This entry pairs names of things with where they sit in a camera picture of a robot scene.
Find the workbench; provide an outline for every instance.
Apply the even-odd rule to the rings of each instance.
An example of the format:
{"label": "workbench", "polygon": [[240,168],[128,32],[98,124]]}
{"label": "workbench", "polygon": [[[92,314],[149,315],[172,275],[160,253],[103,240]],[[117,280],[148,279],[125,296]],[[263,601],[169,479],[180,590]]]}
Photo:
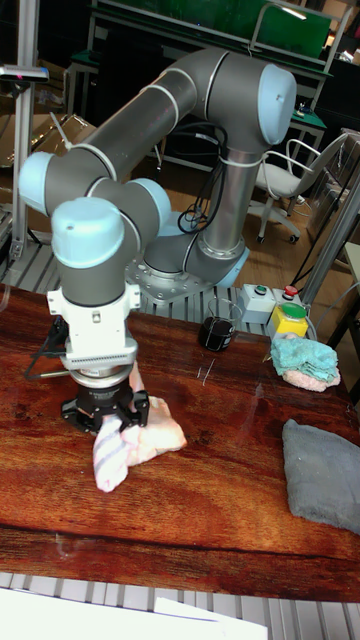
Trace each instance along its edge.
{"label": "workbench", "polygon": [[289,386],[264,361],[265,336],[239,332],[213,354],[197,324],[133,313],[145,386],[166,398],[188,445],[103,494],[93,438],[60,417],[74,382],[23,376],[48,327],[45,296],[13,289],[0,315],[0,571],[360,600],[359,536],[292,516],[283,468],[289,418],[360,444],[343,385],[323,394]]}

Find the crumpled fabric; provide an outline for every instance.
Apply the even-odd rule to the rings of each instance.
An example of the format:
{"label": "crumpled fabric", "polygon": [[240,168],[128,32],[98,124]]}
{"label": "crumpled fabric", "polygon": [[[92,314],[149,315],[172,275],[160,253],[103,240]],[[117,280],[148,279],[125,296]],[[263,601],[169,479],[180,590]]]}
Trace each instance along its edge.
{"label": "crumpled fabric", "polygon": [[300,371],[307,376],[330,384],[339,374],[337,354],[322,342],[299,338],[273,340],[271,356],[276,372],[282,376],[285,371]]}
{"label": "crumpled fabric", "polygon": [[285,382],[294,385],[294,387],[300,387],[301,389],[307,389],[308,391],[322,392],[328,387],[334,387],[340,383],[340,373],[338,369],[336,369],[336,371],[336,377],[329,383],[316,380],[316,378],[312,378],[311,376],[306,375],[306,373],[301,373],[301,371],[291,371],[291,369],[284,371],[283,379]]}
{"label": "crumpled fabric", "polygon": [[[137,363],[130,374],[133,391],[144,388]],[[147,462],[166,451],[178,451],[186,445],[183,431],[171,417],[161,398],[150,396],[146,427],[134,426],[120,433],[121,420],[104,416],[93,448],[94,476],[101,491],[113,491],[128,475],[129,467]]]}
{"label": "crumpled fabric", "polygon": [[291,513],[360,535],[360,448],[295,420],[282,437]]}

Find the white chair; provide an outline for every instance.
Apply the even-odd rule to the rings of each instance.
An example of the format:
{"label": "white chair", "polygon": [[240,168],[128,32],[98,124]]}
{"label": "white chair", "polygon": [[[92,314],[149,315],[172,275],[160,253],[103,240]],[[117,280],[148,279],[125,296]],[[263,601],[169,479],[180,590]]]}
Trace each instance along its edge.
{"label": "white chair", "polygon": [[[261,226],[259,235],[257,237],[258,242],[264,242],[265,228],[269,218],[276,222],[280,222],[287,227],[292,235],[290,236],[290,242],[297,242],[300,238],[300,231],[295,227],[288,217],[296,203],[296,199],[301,193],[304,193],[315,182],[320,171],[329,162],[330,158],[340,149],[341,145],[345,142],[347,133],[343,133],[341,136],[333,140],[322,153],[316,151],[308,144],[305,144],[301,140],[291,139],[286,144],[286,155],[278,153],[277,151],[267,151],[264,154],[263,162],[261,162],[259,171],[256,178],[256,186],[259,189],[267,191],[269,197],[266,204],[260,202],[251,201],[248,213],[259,215],[261,217]],[[306,147],[315,154],[315,160],[306,166],[297,160],[290,157],[290,144],[294,142],[297,145]],[[287,161],[288,169],[281,169],[274,164],[266,162],[266,159],[270,155],[280,156]],[[294,176],[292,172],[293,165],[297,165],[303,169],[303,175],[301,178]],[[290,198],[290,206],[287,211],[274,207],[274,200],[280,198]]]}

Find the light blue joint cap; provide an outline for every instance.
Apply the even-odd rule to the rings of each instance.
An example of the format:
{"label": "light blue joint cap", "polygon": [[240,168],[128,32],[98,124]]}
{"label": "light blue joint cap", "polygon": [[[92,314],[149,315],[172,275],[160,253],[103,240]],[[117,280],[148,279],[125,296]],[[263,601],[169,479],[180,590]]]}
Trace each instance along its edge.
{"label": "light blue joint cap", "polygon": [[150,193],[159,213],[159,229],[161,229],[167,223],[171,214],[171,202],[168,194],[157,182],[149,180],[149,178],[132,180],[132,184],[134,183],[140,184]]}
{"label": "light blue joint cap", "polygon": [[285,138],[295,98],[294,76],[274,64],[268,64],[261,74],[258,92],[259,124],[268,144],[279,144]]}
{"label": "light blue joint cap", "polygon": [[102,198],[76,198],[55,209],[52,248],[66,267],[89,269],[111,258],[125,227],[114,204]]}
{"label": "light blue joint cap", "polygon": [[246,260],[248,259],[249,253],[250,253],[249,249],[245,247],[241,257],[230,269],[229,273],[222,280],[220,280],[220,282],[216,283],[217,287],[224,287],[225,289],[232,287],[241,269],[243,268]]}
{"label": "light blue joint cap", "polygon": [[53,153],[45,153],[45,151],[33,153],[25,160],[19,175],[21,199],[45,215],[47,215],[45,206],[46,172],[53,156]]}

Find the gray towel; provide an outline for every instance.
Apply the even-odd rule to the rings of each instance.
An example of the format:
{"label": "gray towel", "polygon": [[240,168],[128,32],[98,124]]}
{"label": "gray towel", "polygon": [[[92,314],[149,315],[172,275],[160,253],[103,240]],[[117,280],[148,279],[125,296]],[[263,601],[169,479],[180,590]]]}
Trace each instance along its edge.
{"label": "gray towel", "polygon": [[360,448],[295,420],[283,444],[291,513],[360,534]]}

